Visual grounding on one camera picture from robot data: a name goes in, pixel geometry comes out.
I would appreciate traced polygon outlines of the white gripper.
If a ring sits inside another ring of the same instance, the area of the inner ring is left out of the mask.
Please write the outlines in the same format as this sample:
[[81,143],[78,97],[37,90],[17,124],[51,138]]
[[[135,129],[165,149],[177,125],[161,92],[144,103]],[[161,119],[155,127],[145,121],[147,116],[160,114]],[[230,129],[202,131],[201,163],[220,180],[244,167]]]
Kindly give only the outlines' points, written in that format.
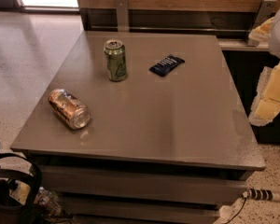
[[[252,40],[268,42],[269,52],[280,59],[280,9],[254,28],[248,35]],[[260,73],[255,96],[248,116],[254,126],[271,123],[280,113],[280,62],[274,68],[265,66]]]

